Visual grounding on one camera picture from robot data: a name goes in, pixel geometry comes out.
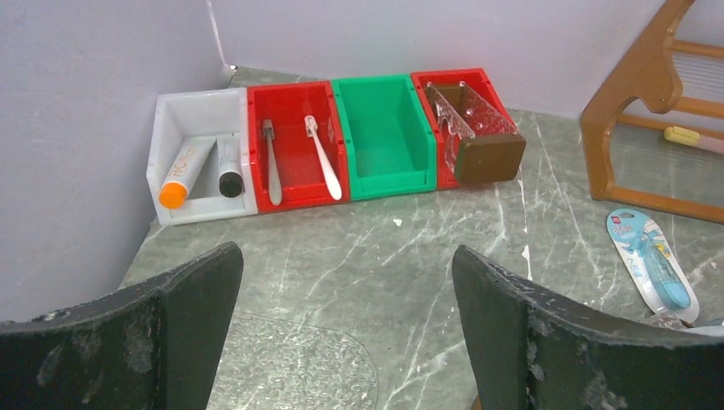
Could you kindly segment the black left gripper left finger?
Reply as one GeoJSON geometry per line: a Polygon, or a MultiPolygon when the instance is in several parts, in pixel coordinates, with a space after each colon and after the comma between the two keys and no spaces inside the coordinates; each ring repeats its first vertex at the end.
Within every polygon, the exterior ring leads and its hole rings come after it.
{"type": "Polygon", "coordinates": [[[94,301],[4,321],[2,408],[205,408],[243,266],[227,242],[94,301]]]}

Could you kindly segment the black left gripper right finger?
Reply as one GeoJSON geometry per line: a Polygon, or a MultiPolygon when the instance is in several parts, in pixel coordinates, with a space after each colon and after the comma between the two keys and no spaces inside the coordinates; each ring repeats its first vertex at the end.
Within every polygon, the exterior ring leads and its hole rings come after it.
{"type": "Polygon", "coordinates": [[[720,409],[723,341],[611,316],[475,250],[452,258],[486,409],[720,409]]]}

